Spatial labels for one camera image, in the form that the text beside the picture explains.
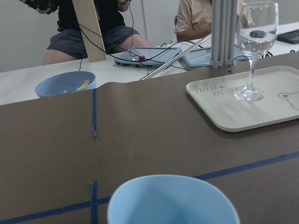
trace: white tray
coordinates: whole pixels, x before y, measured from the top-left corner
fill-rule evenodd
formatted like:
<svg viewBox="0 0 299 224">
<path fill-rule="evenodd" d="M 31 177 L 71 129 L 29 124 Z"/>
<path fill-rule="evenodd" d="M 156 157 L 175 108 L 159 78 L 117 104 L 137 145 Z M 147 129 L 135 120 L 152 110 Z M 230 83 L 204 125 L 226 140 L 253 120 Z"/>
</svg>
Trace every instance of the white tray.
<svg viewBox="0 0 299 224">
<path fill-rule="evenodd" d="M 188 93 L 220 129 L 239 132 L 299 118 L 299 71 L 287 66 L 256 70 L 254 86 L 265 96 L 239 100 L 233 89 L 248 82 L 249 72 L 191 82 Z"/>
</svg>

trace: beige shirt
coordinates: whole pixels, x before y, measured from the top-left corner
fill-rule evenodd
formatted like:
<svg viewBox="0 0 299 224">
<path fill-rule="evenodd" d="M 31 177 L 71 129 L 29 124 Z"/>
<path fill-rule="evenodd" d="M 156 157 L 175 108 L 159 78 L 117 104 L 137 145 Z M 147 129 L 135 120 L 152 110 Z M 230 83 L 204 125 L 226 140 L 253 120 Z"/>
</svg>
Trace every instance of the beige shirt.
<svg viewBox="0 0 299 224">
<path fill-rule="evenodd" d="M 238 0 L 238 13 L 240 13 L 242 5 L 243 0 Z M 174 32 L 201 29 L 211 22 L 212 5 L 210 0 L 181 0 Z"/>
</svg>

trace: black object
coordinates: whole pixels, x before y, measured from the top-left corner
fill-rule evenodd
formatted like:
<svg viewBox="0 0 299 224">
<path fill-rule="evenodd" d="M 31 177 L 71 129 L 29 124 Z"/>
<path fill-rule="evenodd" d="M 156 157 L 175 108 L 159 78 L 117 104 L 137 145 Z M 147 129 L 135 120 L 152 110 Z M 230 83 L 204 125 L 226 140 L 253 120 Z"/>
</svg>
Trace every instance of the black object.
<svg viewBox="0 0 299 224">
<path fill-rule="evenodd" d="M 277 40 L 286 43 L 297 44 L 299 43 L 299 29 L 283 34 L 278 34 Z"/>
<path fill-rule="evenodd" d="M 250 36 L 251 37 L 256 37 L 256 38 L 263 38 L 266 36 L 266 32 L 265 31 L 261 31 L 261 30 L 254 30 L 250 32 Z"/>
<path fill-rule="evenodd" d="M 49 0 L 20 0 L 31 8 L 39 8 L 41 10 L 46 10 L 49 8 Z"/>
</svg>

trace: blue bowl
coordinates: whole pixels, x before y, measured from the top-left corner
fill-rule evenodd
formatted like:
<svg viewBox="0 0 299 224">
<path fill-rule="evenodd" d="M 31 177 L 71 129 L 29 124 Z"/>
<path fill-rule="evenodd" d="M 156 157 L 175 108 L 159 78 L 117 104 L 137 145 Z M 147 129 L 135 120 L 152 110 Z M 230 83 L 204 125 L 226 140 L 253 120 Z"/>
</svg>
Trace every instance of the blue bowl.
<svg viewBox="0 0 299 224">
<path fill-rule="evenodd" d="M 125 182 L 110 199 L 107 219 L 108 224 L 240 224 L 234 206 L 220 190 L 180 175 Z"/>
<path fill-rule="evenodd" d="M 89 85 L 78 90 L 84 81 L 89 80 Z M 59 74 L 42 81 L 36 86 L 39 97 L 52 97 L 56 95 L 90 90 L 96 88 L 95 75 L 88 71 L 71 71 Z"/>
</svg>

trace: person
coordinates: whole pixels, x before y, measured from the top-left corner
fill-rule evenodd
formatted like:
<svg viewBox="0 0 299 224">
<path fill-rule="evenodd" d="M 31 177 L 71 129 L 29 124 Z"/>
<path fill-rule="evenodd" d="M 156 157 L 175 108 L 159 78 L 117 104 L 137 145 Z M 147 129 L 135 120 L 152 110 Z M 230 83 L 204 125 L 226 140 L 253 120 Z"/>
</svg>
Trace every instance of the person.
<svg viewBox="0 0 299 224">
<path fill-rule="evenodd" d="M 241 11 L 243 0 L 238 0 L 237 12 Z M 211 0 L 180 0 L 176 26 L 177 41 L 202 38 L 212 32 Z"/>
<path fill-rule="evenodd" d="M 127 27 L 120 12 L 127 11 L 128 0 L 94 0 L 103 43 L 107 54 L 123 52 L 132 46 L 152 47 L 135 29 Z M 58 11 L 58 33 L 51 37 L 43 65 L 67 62 L 87 57 L 80 26 L 72 0 L 50 0 L 49 8 L 36 10 L 40 14 Z"/>
</svg>

